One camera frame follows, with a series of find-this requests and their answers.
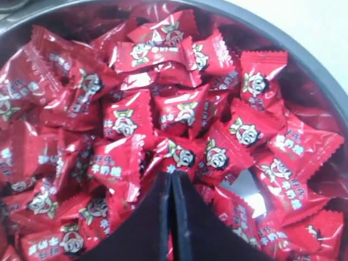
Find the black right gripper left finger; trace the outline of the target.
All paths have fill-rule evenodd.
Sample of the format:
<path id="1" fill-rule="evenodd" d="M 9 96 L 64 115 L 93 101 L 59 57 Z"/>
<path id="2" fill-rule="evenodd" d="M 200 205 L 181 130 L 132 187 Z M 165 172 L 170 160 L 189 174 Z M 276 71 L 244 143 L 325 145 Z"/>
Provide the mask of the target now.
<path id="1" fill-rule="evenodd" d="M 167 260 L 172 177 L 161 172 L 138 208 L 79 260 Z"/>

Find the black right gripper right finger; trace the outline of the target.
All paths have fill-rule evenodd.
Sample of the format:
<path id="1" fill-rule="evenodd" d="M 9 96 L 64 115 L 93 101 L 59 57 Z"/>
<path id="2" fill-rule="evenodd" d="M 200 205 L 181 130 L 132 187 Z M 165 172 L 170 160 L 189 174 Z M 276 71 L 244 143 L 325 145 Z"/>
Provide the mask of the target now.
<path id="1" fill-rule="evenodd" d="M 269 260 L 228 228 L 199 195 L 186 172 L 175 171 L 172 195 L 175 260 Z"/>

